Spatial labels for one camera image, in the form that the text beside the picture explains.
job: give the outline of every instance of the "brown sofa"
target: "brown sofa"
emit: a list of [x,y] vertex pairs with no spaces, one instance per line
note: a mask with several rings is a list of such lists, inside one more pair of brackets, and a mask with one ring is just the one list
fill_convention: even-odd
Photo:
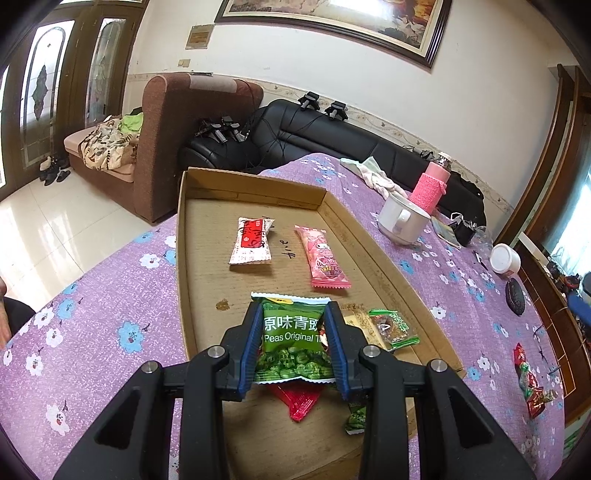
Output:
[[197,120],[229,115],[243,125],[259,107],[262,95],[259,85],[229,77],[159,74],[144,89],[144,124],[135,168],[108,173],[87,168],[79,153],[87,131],[70,135],[64,146],[76,173],[122,207],[154,223],[177,208],[177,152],[196,130]]

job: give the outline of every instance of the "ceramic cup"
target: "ceramic cup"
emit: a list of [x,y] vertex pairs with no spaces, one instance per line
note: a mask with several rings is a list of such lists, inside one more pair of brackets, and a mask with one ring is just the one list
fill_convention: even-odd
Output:
[[431,220],[421,207],[400,195],[390,194],[378,216],[378,228],[385,236],[400,245],[414,244]]
[[498,244],[492,249],[491,267],[500,275],[514,275],[521,268],[521,258],[509,245]]

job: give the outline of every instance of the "black oval object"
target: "black oval object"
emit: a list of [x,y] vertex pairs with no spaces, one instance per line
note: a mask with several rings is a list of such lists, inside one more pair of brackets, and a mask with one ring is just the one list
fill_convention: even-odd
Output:
[[523,296],[523,290],[519,282],[511,278],[505,286],[505,298],[507,305],[513,312],[519,316],[525,312],[525,297]]

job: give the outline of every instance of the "door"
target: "door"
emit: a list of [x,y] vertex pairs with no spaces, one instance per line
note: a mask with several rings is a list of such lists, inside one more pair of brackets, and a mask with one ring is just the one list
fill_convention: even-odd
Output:
[[145,2],[62,2],[21,42],[0,90],[0,201],[38,176],[63,140],[120,114]]

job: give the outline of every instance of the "person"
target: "person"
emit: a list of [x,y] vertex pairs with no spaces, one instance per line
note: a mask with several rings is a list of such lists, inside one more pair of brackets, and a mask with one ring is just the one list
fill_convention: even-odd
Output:
[[9,299],[6,293],[6,283],[0,277],[0,349],[35,315],[29,305]]

